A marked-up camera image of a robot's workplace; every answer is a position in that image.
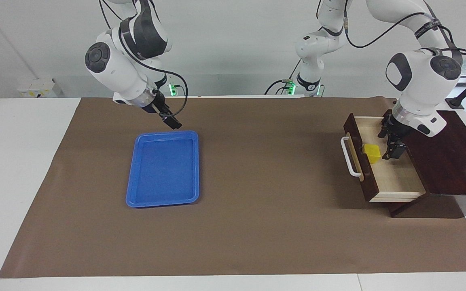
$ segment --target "table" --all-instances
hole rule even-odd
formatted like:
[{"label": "table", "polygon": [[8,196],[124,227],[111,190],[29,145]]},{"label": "table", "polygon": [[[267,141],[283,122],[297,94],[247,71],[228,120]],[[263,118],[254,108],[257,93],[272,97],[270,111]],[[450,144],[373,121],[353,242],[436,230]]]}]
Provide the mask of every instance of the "table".
[{"label": "table", "polygon": [[[80,99],[0,99],[0,267],[39,188]],[[466,114],[458,112],[466,122]],[[196,276],[141,278],[41,278],[0,280],[0,289],[51,289],[94,286],[112,289],[303,289],[379,290],[388,280],[413,288],[420,282],[451,289],[464,284],[466,273],[339,274],[309,276]]]}]

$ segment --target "white wall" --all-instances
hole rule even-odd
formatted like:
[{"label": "white wall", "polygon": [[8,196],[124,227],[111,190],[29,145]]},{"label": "white wall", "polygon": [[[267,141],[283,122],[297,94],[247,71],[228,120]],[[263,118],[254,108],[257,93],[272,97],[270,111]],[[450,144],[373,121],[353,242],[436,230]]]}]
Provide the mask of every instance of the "white wall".
[{"label": "white wall", "polygon": [[[294,41],[318,28],[316,0],[155,2],[174,40],[173,50],[162,56],[165,68],[187,78],[191,95],[262,94],[292,71],[298,60]],[[466,1],[429,2],[457,44],[466,47]],[[363,0],[354,1],[349,16],[357,44],[389,26],[371,17]],[[109,19],[118,23],[110,13]],[[17,97],[18,79],[31,79],[33,72],[55,78],[67,96],[111,96],[83,62],[105,29],[97,0],[0,0],[0,97]],[[385,66],[396,52],[415,48],[412,33],[398,27],[369,48],[345,46],[325,56],[325,95],[396,97]]]}]

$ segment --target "brown paper mat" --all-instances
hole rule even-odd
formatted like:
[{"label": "brown paper mat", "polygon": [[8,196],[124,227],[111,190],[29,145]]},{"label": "brown paper mat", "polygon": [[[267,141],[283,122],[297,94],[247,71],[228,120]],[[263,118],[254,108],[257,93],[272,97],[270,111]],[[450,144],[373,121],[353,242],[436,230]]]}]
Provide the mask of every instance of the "brown paper mat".
[{"label": "brown paper mat", "polygon": [[134,140],[168,127],[83,99],[0,278],[466,271],[465,219],[392,219],[347,172],[348,114],[389,107],[383,98],[191,99],[178,118],[199,134],[199,200],[132,209]]}]

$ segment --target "dark wooden cabinet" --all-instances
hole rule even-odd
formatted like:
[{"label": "dark wooden cabinet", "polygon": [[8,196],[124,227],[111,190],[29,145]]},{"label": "dark wooden cabinet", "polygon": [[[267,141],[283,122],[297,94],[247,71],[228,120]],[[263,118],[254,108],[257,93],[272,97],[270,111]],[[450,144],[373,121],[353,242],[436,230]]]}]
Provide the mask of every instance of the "dark wooden cabinet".
[{"label": "dark wooden cabinet", "polygon": [[381,118],[350,114],[344,130],[350,136],[352,159],[364,176],[366,201],[384,202],[392,217],[460,218],[466,215],[466,126],[454,111],[440,111],[447,127],[433,138],[414,131],[404,138],[407,153],[399,160],[370,164],[365,143],[385,151],[377,134]]}]

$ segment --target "open drawer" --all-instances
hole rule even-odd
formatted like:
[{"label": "open drawer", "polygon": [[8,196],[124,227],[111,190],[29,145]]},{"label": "open drawer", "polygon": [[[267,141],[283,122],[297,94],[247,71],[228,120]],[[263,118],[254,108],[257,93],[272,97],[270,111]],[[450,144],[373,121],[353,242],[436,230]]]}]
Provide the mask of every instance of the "open drawer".
[{"label": "open drawer", "polygon": [[426,190],[409,154],[404,153],[398,160],[381,159],[370,164],[362,150],[362,146],[368,143],[378,145],[382,154],[386,152],[386,138],[377,137],[381,120],[382,117],[355,117],[353,114],[346,120],[346,136],[342,138],[341,146],[348,170],[359,178],[366,201],[411,202],[424,195]]}]

